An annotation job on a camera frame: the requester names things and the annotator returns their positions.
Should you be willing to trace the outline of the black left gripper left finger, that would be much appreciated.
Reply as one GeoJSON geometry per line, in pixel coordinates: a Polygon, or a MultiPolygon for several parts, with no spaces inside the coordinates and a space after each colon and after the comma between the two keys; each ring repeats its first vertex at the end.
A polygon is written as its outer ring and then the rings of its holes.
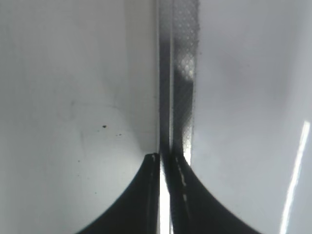
{"type": "Polygon", "coordinates": [[[155,234],[159,204],[160,156],[147,154],[125,191],[80,234],[155,234]]]}

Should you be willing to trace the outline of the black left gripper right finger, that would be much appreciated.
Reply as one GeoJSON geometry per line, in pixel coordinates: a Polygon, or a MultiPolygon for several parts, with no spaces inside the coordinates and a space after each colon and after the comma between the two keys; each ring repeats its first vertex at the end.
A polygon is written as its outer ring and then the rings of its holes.
{"type": "Polygon", "coordinates": [[[184,156],[161,149],[175,234],[256,234],[200,182],[184,156]]]}

